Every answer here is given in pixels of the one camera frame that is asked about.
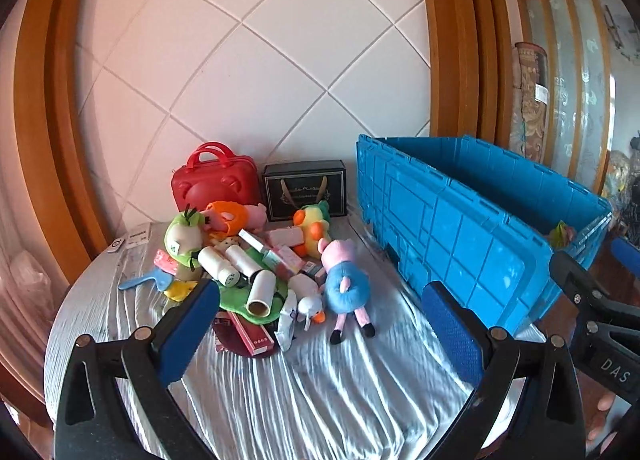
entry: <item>black gift box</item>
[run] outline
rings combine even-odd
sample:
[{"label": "black gift box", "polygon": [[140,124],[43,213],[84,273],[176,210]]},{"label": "black gift box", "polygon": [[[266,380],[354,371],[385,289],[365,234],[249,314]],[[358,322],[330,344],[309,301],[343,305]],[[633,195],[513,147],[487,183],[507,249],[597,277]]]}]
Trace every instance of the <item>black gift box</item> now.
[{"label": "black gift box", "polygon": [[315,204],[323,182],[326,185],[320,200],[329,202],[329,214],[332,217],[347,214],[347,170],[341,160],[269,164],[262,179],[267,214],[272,222],[291,220],[298,209]]}]

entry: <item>green plush toy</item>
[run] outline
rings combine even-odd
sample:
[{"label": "green plush toy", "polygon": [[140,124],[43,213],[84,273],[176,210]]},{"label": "green plush toy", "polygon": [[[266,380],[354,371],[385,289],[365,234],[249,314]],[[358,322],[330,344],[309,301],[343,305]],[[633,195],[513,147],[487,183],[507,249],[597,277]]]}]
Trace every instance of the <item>green plush toy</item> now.
[{"label": "green plush toy", "polygon": [[204,215],[196,208],[187,208],[178,214],[169,224],[164,234],[164,246],[176,262],[188,266],[191,270],[199,267],[196,259],[202,250],[202,229]]},{"label": "green plush toy", "polygon": [[[267,268],[262,261],[262,255],[255,249],[247,249],[247,255],[258,265]],[[280,317],[280,310],[287,299],[287,283],[282,280],[276,280],[276,293],[271,302],[271,313],[267,317],[256,317],[246,310],[246,301],[249,298],[251,286],[247,280],[240,280],[236,286],[223,286],[218,282],[220,289],[220,310],[228,312],[236,312],[244,317],[249,323],[255,325],[266,325],[272,321],[276,321]]]}]

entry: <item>wooden frame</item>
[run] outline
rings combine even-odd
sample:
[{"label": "wooden frame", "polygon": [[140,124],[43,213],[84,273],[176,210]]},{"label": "wooden frame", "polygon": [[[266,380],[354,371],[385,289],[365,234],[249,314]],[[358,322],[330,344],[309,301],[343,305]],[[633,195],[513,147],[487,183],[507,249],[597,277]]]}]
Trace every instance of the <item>wooden frame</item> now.
[{"label": "wooden frame", "polygon": [[[578,17],[578,10],[575,0],[566,0],[567,9],[569,14],[569,20],[571,24],[572,37],[574,38],[574,52],[575,52],[575,77],[576,77],[576,109],[575,109],[575,128],[574,138],[572,141],[572,154],[569,162],[569,168],[567,176],[572,180],[575,179],[578,163],[580,160],[580,152],[582,149],[582,114],[584,112],[583,95],[584,85],[582,82],[582,66],[584,64],[584,49],[582,46],[582,36],[580,29],[580,21]],[[604,18],[598,11],[602,10],[600,0],[591,0],[594,10],[596,11],[596,21],[598,23],[598,31],[600,33],[600,45],[602,46],[602,58],[605,73],[604,83],[604,103],[606,109],[604,111],[604,122],[602,130],[602,141],[600,145],[600,156],[598,160],[598,167],[596,170],[596,177],[591,190],[597,194],[602,191],[604,186],[604,175],[607,169],[607,155],[610,150],[610,89],[609,89],[609,76],[611,75],[611,62],[609,53],[609,38],[607,36],[607,28],[604,24]],[[551,0],[540,0],[543,9],[543,23],[545,28],[546,42],[549,47],[555,47],[557,45],[556,30],[554,26],[553,13],[551,9]],[[520,21],[522,22],[522,33],[525,41],[533,42],[531,24],[529,21],[529,11],[527,9],[527,0],[518,0],[518,8],[520,11]],[[556,140],[556,119],[554,118],[554,109],[556,107],[556,84],[555,76],[558,68],[558,51],[547,50],[548,54],[548,66],[549,66],[549,103],[548,103],[548,127],[546,130],[547,143],[545,145],[545,154],[543,163],[546,166],[551,166],[554,156],[554,143]]]},{"label": "wooden frame", "polygon": [[80,0],[27,0],[15,56],[20,164],[44,237],[72,284],[111,242],[84,158],[76,109]]},{"label": "wooden frame", "polygon": [[513,104],[506,0],[425,0],[431,47],[431,135],[506,147]]}]

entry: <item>red bag handle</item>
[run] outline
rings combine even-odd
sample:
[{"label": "red bag handle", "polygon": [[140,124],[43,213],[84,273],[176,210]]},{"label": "red bag handle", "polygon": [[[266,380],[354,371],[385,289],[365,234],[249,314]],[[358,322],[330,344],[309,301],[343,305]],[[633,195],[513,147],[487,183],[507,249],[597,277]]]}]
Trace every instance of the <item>red bag handle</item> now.
[{"label": "red bag handle", "polygon": [[231,151],[228,146],[225,146],[221,142],[205,142],[204,144],[199,145],[196,151],[191,153],[191,156],[187,160],[187,168],[193,169],[196,164],[199,164],[200,155],[203,153],[214,154],[222,163],[223,167],[228,167],[230,165],[229,158],[232,156],[236,156],[236,154]]}]

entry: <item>human hand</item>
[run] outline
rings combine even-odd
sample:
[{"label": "human hand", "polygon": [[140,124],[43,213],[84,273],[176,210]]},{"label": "human hand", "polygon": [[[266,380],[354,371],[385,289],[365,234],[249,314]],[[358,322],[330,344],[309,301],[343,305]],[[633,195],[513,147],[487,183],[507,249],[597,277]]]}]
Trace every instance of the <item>human hand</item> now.
[{"label": "human hand", "polygon": [[[596,416],[591,421],[591,429],[587,433],[587,445],[593,443],[593,441],[597,439],[600,433],[602,433],[605,422],[607,421],[607,413],[613,406],[613,402],[615,400],[616,394],[613,392],[607,392],[598,401],[598,411],[600,413],[596,414]],[[602,441],[602,445],[600,446],[600,453],[602,453],[607,447],[609,447],[615,436],[615,433],[610,433]]]}]

